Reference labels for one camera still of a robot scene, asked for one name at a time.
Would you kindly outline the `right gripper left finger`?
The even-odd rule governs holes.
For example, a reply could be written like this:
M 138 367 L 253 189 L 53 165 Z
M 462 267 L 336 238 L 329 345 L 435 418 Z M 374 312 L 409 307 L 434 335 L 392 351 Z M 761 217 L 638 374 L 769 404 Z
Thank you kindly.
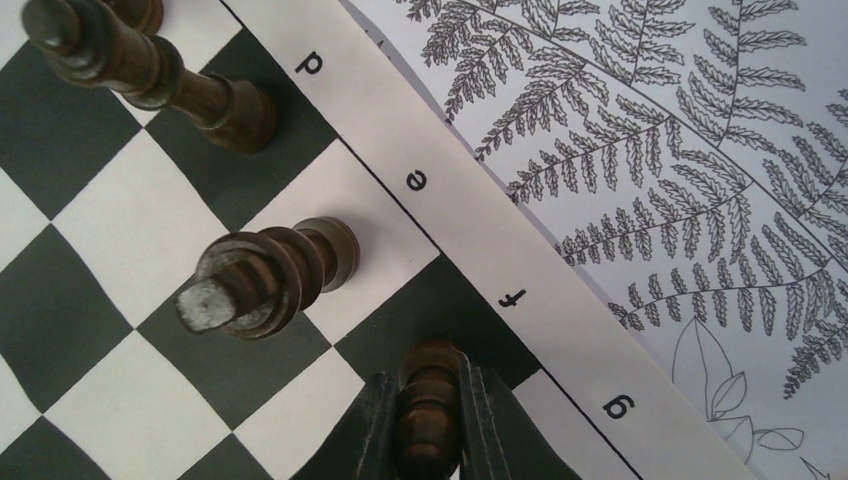
M 394 479 L 392 442 L 398 378 L 368 379 L 314 455 L 293 477 L 303 480 Z

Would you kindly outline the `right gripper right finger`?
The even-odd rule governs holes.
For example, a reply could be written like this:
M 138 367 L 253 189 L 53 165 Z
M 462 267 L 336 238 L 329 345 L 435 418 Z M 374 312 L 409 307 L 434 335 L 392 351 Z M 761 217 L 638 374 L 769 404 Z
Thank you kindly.
M 458 355 L 462 479 L 576 480 L 512 390 L 488 368 Z

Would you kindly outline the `dark wooden bishop piece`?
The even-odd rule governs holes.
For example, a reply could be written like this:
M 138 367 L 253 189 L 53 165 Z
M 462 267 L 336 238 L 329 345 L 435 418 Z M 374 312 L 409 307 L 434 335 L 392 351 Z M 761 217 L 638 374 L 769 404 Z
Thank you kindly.
M 459 360 L 446 340 L 421 342 L 404 360 L 395 435 L 401 479 L 447 479 L 459 464 Z

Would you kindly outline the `dark wooden king piece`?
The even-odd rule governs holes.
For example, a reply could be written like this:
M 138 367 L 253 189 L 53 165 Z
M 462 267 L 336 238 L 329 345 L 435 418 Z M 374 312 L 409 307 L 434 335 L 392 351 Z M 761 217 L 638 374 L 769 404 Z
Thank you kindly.
M 320 294 L 350 280 L 359 260 L 353 230 L 334 217 L 230 233 L 201 254 L 174 300 L 178 318 L 194 334 L 222 330 L 242 340 L 266 338 Z

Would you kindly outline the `dark wooden chess piece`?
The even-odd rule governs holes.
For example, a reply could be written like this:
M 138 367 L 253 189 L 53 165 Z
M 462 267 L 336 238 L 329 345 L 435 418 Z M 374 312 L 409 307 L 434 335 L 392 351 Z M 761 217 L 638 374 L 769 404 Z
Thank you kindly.
M 272 98 L 245 79 L 195 73 L 167 39 L 124 23 L 101 1 L 27 1 L 22 26 L 64 81 L 107 88 L 144 111 L 172 109 L 213 144 L 264 149 L 277 128 Z

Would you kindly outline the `floral patterned table mat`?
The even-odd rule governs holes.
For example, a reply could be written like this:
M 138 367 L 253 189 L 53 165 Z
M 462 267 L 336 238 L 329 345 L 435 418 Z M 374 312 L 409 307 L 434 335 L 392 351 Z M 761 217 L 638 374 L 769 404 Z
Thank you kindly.
M 847 475 L 843 1 L 357 1 L 763 479 Z

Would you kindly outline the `black white chessboard mat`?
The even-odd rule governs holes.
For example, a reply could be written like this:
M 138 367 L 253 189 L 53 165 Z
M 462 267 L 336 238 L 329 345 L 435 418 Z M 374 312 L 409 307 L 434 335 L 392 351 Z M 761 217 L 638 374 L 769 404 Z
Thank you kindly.
M 747 479 L 337 1 L 1 5 L 5 479 Z

